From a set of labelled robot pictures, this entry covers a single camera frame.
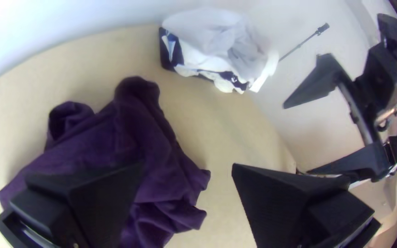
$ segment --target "black pyramid-shaped object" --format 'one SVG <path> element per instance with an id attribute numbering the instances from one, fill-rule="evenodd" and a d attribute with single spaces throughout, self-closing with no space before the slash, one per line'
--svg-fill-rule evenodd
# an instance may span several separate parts
<path id="1" fill-rule="evenodd" d="M 351 82 L 332 54 L 317 55 L 316 67 L 286 99 L 283 108 L 295 107 L 328 96 L 335 90 L 338 80 Z"/>
<path id="2" fill-rule="evenodd" d="M 30 190 L 65 201 L 90 247 L 117 247 L 142 177 L 142 164 L 74 175 L 29 175 Z"/>
<path id="3" fill-rule="evenodd" d="M 310 247 L 329 247 L 372 220 L 374 211 L 347 191 L 344 176 L 319 178 L 234 164 L 232 177 L 259 248 L 297 247 L 304 238 Z M 357 240 L 365 244 L 368 239 L 362 237 Z"/>

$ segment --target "purple cloth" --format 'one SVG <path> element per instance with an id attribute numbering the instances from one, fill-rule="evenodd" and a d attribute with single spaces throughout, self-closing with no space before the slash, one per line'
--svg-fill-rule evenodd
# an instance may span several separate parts
<path id="1" fill-rule="evenodd" d="M 133 77 L 119 84 L 113 101 L 97 114 L 82 103 L 55 107 L 44 153 L 0 191 L 3 208 L 26 188 L 27 173 L 71 174 L 143 159 L 143 180 L 120 246 L 162 247 L 174 233 L 199 229 L 206 212 L 194 205 L 210 172 L 181 150 L 159 106 L 159 94 L 155 83 Z"/>

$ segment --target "pile of clothes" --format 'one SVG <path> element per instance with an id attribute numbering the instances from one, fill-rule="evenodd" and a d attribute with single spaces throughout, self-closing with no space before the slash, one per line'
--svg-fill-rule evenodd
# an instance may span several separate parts
<path id="1" fill-rule="evenodd" d="M 183 153 L 159 106 L 159 94 L 155 83 L 133 77 L 118 85 L 113 101 L 98 113 L 76 102 L 55 107 L 44 153 L 0 191 L 3 208 L 26 188 L 27 174 L 72 175 L 116 161 L 144 161 L 120 247 L 159 248 L 174 233 L 199 229 L 206 212 L 195 204 L 210 172 Z"/>
<path id="2" fill-rule="evenodd" d="M 210 80 L 226 93 L 258 92 L 279 60 L 246 17 L 222 9 L 175 14 L 163 21 L 159 40 L 165 69 Z"/>

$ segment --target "beige carpet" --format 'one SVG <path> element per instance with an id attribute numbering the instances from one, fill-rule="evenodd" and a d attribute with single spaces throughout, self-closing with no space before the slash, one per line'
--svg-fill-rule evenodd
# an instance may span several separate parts
<path id="1" fill-rule="evenodd" d="M 294 172 L 294 162 L 248 95 L 224 94 L 207 81 L 163 70 L 157 35 L 156 26 L 93 35 L 36 55 L 1 76 L 0 189 L 41 154 L 47 115 L 55 105 L 80 101 L 97 111 L 122 78 L 140 75 L 159 84 L 161 107 L 180 145 L 212 173 L 198 201 L 208 212 L 202 228 L 174 235 L 167 247 L 255 247 L 232 164 Z M 3 247 L 8 245 L 0 234 Z"/>

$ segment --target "black metal rod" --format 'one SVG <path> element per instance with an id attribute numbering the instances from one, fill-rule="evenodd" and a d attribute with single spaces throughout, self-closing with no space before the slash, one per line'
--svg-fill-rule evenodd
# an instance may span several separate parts
<path id="1" fill-rule="evenodd" d="M 326 31 L 328 28 L 330 28 L 329 24 L 326 23 L 323 26 L 319 27 L 311 36 L 309 36 L 307 39 L 305 39 L 303 42 L 299 43 L 295 48 L 293 48 L 292 50 L 290 50 L 288 53 L 286 53 L 283 57 L 280 58 L 279 61 L 282 61 L 283 59 L 285 59 L 287 56 L 289 56 L 291 53 L 293 53 L 294 51 L 296 51 L 297 49 L 301 48 L 301 46 L 308 42 L 310 39 L 312 39 L 315 35 L 320 36 L 324 31 Z"/>

